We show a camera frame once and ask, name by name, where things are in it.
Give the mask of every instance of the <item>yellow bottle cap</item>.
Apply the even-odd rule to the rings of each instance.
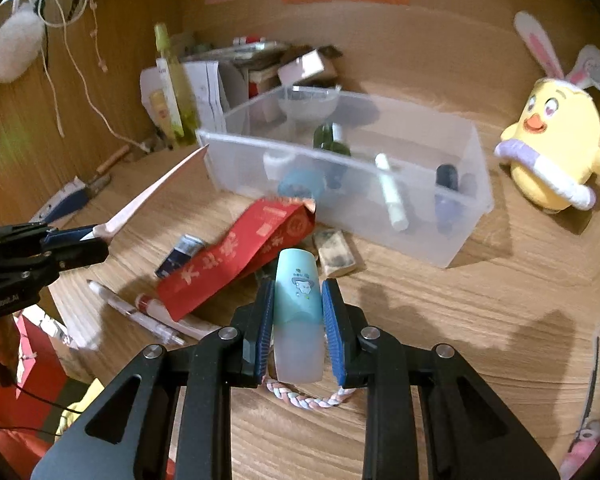
[[[171,48],[171,40],[167,32],[167,26],[164,23],[156,23],[155,31],[155,47],[159,52]]]

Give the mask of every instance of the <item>clear plastic bin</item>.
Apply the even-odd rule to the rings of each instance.
[[[302,87],[277,88],[234,108],[225,132],[199,131],[216,186],[258,198],[313,196],[317,220],[430,264],[446,267],[493,209],[475,125],[384,97]],[[339,124],[351,156],[314,149],[316,128]],[[387,155],[391,171],[375,159]],[[459,191],[436,184],[452,164]],[[399,193],[408,227],[390,219],[386,187]]]

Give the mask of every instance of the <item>metal screw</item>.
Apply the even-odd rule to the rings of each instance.
[[[380,331],[375,326],[365,326],[360,331],[360,335],[365,339],[378,339]]]
[[[451,345],[442,344],[436,346],[436,354],[438,354],[443,359],[449,359],[450,357],[453,357],[456,354],[456,351]]]
[[[220,329],[218,332],[220,339],[224,339],[225,341],[229,341],[238,335],[238,330],[232,326],[225,326]]]
[[[142,355],[147,359],[155,359],[162,355],[162,347],[160,345],[149,345],[144,347]]]

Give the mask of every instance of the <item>human hand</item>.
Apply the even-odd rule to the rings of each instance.
[[[18,367],[20,332],[11,314],[0,317],[0,364],[13,372]]]

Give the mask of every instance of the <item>plush chick toy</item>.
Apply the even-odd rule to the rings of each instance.
[[[600,51],[585,46],[565,77],[536,19],[519,12],[514,24],[547,78],[536,82],[520,120],[504,130],[494,153],[510,163],[520,191],[545,212],[570,205],[589,210],[596,195],[584,183],[600,174],[600,116],[585,88],[600,90]]]

